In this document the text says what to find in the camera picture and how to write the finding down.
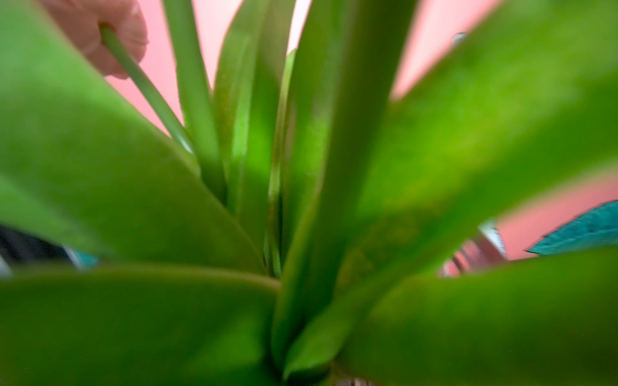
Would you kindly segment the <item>brown ribbed glass vase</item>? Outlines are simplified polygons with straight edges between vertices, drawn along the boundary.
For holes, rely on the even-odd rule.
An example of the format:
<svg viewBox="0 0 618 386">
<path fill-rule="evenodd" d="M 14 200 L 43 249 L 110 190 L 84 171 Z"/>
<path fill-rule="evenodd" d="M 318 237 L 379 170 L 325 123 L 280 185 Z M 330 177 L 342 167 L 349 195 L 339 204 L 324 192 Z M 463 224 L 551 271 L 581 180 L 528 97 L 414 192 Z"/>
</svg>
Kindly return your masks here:
<svg viewBox="0 0 618 386">
<path fill-rule="evenodd" d="M 441 278 L 454 278 L 465 273 L 486 270 L 508 261 L 504 241 L 492 218 L 482 223 L 476 233 L 447 260 L 438 271 Z"/>
</svg>

